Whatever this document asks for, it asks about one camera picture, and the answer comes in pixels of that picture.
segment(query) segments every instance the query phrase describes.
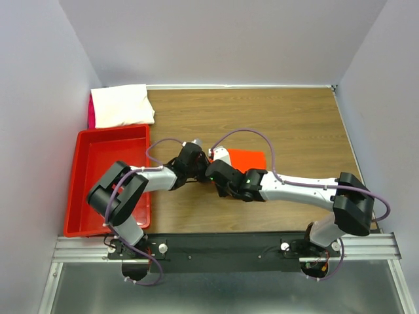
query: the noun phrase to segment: red plastic tray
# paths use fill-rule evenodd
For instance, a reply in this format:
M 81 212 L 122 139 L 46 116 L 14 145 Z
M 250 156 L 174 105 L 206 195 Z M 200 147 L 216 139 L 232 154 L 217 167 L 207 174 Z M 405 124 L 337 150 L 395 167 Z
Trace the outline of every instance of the red plastic tray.
M 81 237 L 109 233 L 103 217 L 86 202 L 88 191 L 117 160 L 130 166 L 150 166 L 145 150 L 150 146 L 146 124 L 79 133 L 71 170 L 64 236 Z M 150 193 L 144 193 L 133 212 L 142 228 L 150 225 Z

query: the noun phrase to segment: wooden tabletop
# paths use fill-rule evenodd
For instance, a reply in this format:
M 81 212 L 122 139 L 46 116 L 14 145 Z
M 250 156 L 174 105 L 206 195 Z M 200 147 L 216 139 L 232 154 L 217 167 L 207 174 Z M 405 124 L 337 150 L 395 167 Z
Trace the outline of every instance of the wooden tabletop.
M 358 175 L 352 151 L 330 89 L 150 90 L 156 115 L 151 141 L 200 138 L 205 152 L 236 128 L 263 132 L 276 150 L 282 175 L 308 178 Z M 231 135 L 226 148 L 270 153 L 261 137 L 249 132 Z M 163 142 L 152 150 L 167 162 L 181 147 Z M 186 184 L 171 192 L 154 192 L 148 232 L 239 232 L 305 230 L 327 211 L 287 201 L 251 202 L 219 198 L 212 184 Z

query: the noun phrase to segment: purple cable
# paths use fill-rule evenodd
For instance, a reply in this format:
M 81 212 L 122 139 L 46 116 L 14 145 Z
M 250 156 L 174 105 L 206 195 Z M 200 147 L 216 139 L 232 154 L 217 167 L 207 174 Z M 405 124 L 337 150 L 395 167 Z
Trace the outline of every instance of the purple cable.
M 384 198 L 382 198 L 378 194 L 372 193 L 372 192 L 370 192 L 368 190 L 364 190 L 362 188 L 355 188 L 353 186 L 345 186 L 345 185 L 326 185 L 326 186 L 324 186 L 324 185 L 321 185 L 321 184 L 298 183 L 298 182 L 283 180 L 278 175 L 278 173 L 276 172 L 276 168 L 275 168 L 276 156 L 275 156 L 275 150 L 274 150 L 274 147 L 272 145 L 272 142 L 264 134 L 262 134 L 259 131 L 254 130 L 254 129 L 242 128 L 242 129 L 236 129 L 236 130 L 233 130 L 231 132 L 228 132 L 226 135 L 224 135 L 222 138 L 220 138 L 211 147 L 211 151 L 213 152 L 214 148 L 217 147 L 219 145 L 219 143 L 224 141 L 228 136 L 232 135 L 233 133 L 239 132 L 239 131 L 248 131 L 248 132 L 251 132 L 251 133 L 255 133 L 255 134 L 263 137 L 263 139 L 268 143 L 269 149 L 270 149 L 270 154 L 271 154 L 271 157 L 272 157 L 272 173 L 274 174 L 275 178 L 277 178 L 277 180 L 280 181 L 281 183 L 294 185 L 294 186 L 301 186 L 301 187 L 304 187 L 304 188 L 335 188 L 335 189 L 340 189 L 340 190 L 349 190 L 349 191 L 359 192 L 359 193 L 368 195 L 372 198 L 376 198 L 376 199 L 380 200 L 386 206 L 386 212 L 384 213 L 384 215 L 382 215 L 381 217 L 378 217 L 376 219 L 373 219 L 372 222 L 378 222 L 378 221 L 384 220 L 390 215 L 392 209 L 391 209 L 390 204 L 388 203 L 388 201 L 386 201 Z
M 147 150 L 145 151 L 145 155 L 147 156 L 147 158 L 156 162 L 156 163 L 158 163 L 159 165 L 162 165 L 163 163 L 160 160 L 151 157 L 149 151 L 151 149 L 153 149 L 157 144 L 159 144 L 161 142 L 164 142 L 164 141 L 175 141 L 175 142 L 178 142 L 178 143 L 181 143 L 181 144 L 183 143 L 180 139 L 175 139 L 173 137 L 167 137 L 165 139 L 161 139 L 161 140 L 155 142 L 153 145 L 151 145 L 149 148 L 147 148 Z
M 134 173 L 137 172 L 143 172 L 144 170 L 150 171 L 150 172 L 158 172 L 158 171 L 162 171 L 161 167 L 157 167 L 157 168 L 138 168 L 135 170 L 131 170 L 129 172 L 127 172 L 117 183 L 117 185 L 115 186 L 115 188 L 112 191 L 111 197 L 109 198 L 109 202 L 107 203 L 106 206 L 106 210 L 105 210 L 105 223 L 109 224 L 109 215 L 111 214 L 111 207 L 112 207 L 112 203 L 115 200 L 119 189 L 121 188 L 121 186 L 124 184 L 125 180 L 133 175 Z

